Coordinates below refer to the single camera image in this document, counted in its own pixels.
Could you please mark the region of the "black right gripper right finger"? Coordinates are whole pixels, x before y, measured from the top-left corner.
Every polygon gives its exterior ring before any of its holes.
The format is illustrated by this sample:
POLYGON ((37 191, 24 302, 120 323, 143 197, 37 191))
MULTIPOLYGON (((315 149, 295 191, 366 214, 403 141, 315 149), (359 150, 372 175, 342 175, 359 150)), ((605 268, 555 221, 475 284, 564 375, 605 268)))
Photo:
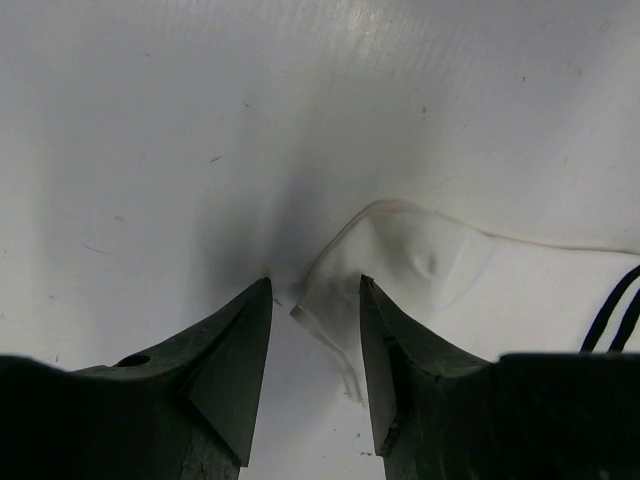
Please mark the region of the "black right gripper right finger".
POLYGON ((370 277, 359 317, 375 453, 389 479, 635 479, 639 358, 476 357, 370 277))

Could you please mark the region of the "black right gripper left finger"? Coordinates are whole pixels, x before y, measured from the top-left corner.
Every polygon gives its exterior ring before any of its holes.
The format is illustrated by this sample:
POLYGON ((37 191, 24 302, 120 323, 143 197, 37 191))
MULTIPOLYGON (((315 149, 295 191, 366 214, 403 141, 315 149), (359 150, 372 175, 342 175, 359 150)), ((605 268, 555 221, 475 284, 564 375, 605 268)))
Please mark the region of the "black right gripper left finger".
POLYGON ((249 462, 272 321, 262 278, 112 366, 1 359, 5 479, 235 479, 249 462))

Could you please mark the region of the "white sock with black stripes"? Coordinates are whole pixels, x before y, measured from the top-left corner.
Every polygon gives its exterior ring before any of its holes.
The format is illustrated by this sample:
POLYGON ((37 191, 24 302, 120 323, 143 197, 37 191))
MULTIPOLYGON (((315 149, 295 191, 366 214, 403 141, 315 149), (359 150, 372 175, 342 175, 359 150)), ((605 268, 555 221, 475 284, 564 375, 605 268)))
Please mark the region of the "white sock with black stripes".
POLYGON ((575 352, 635 255, 491 236, 402 201, 365 207, 317 258, 292 318, 339 363, 364 403, 359 284, 370 277, 411 318, 492 360, 575 352))

